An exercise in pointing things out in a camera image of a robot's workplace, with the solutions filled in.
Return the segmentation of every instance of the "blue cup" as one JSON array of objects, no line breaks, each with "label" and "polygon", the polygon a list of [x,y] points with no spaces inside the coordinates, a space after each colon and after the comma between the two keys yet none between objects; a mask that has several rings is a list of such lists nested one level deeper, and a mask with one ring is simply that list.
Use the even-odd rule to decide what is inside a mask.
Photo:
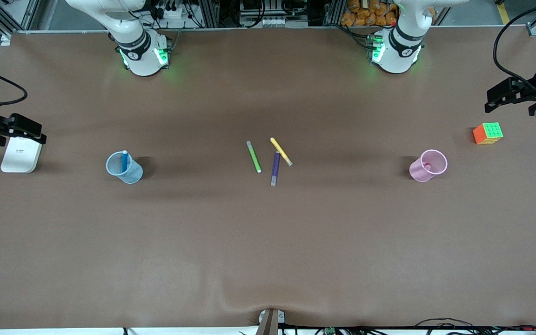
[{"label": "blue cup", "polygon": [[107,172],[126,184],[133,184],[142,178],[142,166],[127,154],[127,169],[123,171],[123,151],[117,151],[107,159]]}]

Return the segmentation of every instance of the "rubik's cube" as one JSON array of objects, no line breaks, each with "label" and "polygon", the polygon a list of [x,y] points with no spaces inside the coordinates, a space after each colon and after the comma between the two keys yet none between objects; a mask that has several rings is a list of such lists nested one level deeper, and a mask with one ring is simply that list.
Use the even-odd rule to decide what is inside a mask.
[{"label": "rubik's cube", "polygon": [[500,128],[500,124],[497,122],[483,123],[473,130],[473,135],[477,144],[492,144],[504,137],[502,128]]}]

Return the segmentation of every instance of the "purple plastic cup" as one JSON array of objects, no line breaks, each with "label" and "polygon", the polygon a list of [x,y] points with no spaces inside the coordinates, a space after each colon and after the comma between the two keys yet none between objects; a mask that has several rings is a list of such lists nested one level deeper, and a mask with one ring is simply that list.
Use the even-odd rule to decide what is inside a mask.
[{"label": "purple plastic cup", "polygon": [[448,168],[446,156],[438,150],[425,150],[421,157],[411,164],[409,174],[419,182],[429,181],[438,174],[443,174]]}]

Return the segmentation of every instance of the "marker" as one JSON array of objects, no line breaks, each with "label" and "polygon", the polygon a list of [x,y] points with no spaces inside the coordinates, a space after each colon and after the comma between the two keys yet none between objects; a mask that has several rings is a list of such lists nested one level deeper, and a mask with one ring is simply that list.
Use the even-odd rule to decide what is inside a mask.
[{"label": "marker", "polygon": [[127,150],[123,150],[123,155],[121,157],[121,173],[127,171]]},{"label": "marker", "polygon": [[260,162],[258,161],[258,157],[255,156],[254,147],[251,146],[251,141],[247,141],[247,149],[249,149],[249,155],[251,155],[251,160],[254,161],[255,170],[261,174],[262,168],[260,167]]},{"label": "marker", "polygon": [[278,142],[276,142],[274,137],[270,138],[270,142],[272,142],[272,144],[274,145],[276,150],[278,150],[278,152],[281,153],[282,159],[284,159],[285,162],[287,162],[287,165],[289,165],[289,166],[293,165],[293,162],[289,159],[289,156],[287,156],[287,154],[285,154],[285,151],[281,148],[281,146],[278,144]]},{"label": "marker", "polygon": [[278,178],[278,163],[281,161],[281,154],[277,151],[274,153],[274,164],[272,165],[272,180],[270,186],[276,186],[276,179]]}]

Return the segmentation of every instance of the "table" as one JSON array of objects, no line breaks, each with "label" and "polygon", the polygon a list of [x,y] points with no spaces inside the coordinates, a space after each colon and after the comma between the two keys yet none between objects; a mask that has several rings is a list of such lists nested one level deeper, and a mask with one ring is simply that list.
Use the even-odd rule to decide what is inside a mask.
[{"label": "table", "polygon": [[[484,114],[506,75],[499,28],[433,28],[407,74],[326,29],[181,34],[138,78],[104,34],[15,35],[0,74],[49,136],[32,174],[0,172],[0,328],[536,324],[536,120]],[[502,63],[528,77],[536,38]],[[17,91],[0,82],[0,100]],[[470,132],[498,121],[504,139]],[[274,136],[294,165],[270,171]],[[423,150],[449,169],[422,184]],[[144,179],[105,171],[129,150]],[[4,149],[0,148],[0,161]]]}]

